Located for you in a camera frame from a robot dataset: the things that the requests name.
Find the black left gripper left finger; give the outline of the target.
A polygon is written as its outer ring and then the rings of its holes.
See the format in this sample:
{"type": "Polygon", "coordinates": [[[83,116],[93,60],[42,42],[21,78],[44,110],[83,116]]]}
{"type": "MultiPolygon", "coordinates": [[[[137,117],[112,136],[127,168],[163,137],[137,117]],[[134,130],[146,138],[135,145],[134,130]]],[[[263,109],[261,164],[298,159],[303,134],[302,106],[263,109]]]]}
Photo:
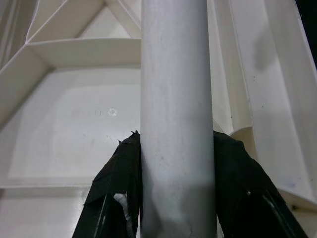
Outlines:
{"type": "Polygon", "coordinates": [[[136,237],[142,189],[140,134],[134,131],[94,178],[72,236],[136,237]]]}

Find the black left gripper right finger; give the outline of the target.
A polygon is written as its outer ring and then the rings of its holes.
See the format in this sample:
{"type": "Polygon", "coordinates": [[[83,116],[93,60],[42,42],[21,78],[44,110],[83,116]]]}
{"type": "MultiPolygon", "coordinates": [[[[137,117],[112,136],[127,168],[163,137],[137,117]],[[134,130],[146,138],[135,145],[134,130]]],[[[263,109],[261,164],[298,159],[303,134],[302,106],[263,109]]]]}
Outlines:
{"type": "Polygon", "coordinates": [[[226,238],[307,237],[242,141],[215,131],[216,214],[226,238]]]}

